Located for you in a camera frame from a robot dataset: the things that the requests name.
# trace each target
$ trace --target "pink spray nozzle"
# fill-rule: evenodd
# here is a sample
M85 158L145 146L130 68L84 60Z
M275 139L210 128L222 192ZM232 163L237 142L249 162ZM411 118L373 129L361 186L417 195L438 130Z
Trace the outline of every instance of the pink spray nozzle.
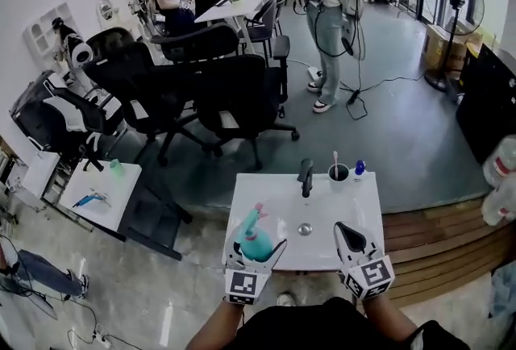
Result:
M267 213L262 212L263 208L264 208L264 204L262 204L261 202L256 203L255 210L257 210L259 212L258 219L265 218L268 215Z

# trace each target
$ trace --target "wooden platform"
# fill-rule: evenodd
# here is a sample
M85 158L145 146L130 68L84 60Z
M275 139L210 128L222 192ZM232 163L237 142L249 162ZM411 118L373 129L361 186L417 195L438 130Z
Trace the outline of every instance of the wooden platform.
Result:
M511 261L514 229L488 226L481 199L429 210L383 215L385 250L398 307L447 293Z

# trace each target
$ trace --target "white sink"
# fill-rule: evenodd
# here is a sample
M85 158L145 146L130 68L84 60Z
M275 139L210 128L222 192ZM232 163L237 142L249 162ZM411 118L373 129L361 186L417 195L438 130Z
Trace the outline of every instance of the white sink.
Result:
M301 185L297 175L239 174L226 237L257 202L262 202L263 212L269 216L260 219L257 226L268 232L274 244L288 240L275 270L337 270L340 260L333 237L337 221L368 228L377 244L384 247L374 173L366 172L359 180L352 170L346 185L337 193L331 190L327 174L315 174L308 198L302 197Z

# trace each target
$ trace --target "shoe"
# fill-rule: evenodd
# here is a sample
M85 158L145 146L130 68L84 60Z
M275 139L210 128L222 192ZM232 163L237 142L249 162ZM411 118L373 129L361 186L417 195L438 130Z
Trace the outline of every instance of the shoe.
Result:
M88 288L89 288L89 277L85 274L81 275L81 279L79 280L82 287L82 293L79 295L78 298L86 298L86 295L88 294Z
M322 103L321 101L317 101L314 104L314 112L316 114L322 114L326 112L328 109L330 109L333 106L333 104L330 103Z
M310 82L306 88L310 91L310 92L313 92L314 94L316 94L317 92L320 92L320 88L317 87L317 85L315 85L315 82Z
M285 292L277 296L277 305L282 307L295 307L296 302L290 293Z

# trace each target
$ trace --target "dark pants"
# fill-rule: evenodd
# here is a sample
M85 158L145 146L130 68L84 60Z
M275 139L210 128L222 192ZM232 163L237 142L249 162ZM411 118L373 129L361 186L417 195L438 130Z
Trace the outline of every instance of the dark pants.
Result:
M218 0L195 0L195 17L204 15L211 7L215 6Z
M42 256L29 251L20 250L18 253L19 268L16 275L22 280L34 280L62 294L77 297L82 294L82 286L74 273L71 278L61 272Z
M163 10L164 26L172 37L188 35L197 30L194 14L189 9Z

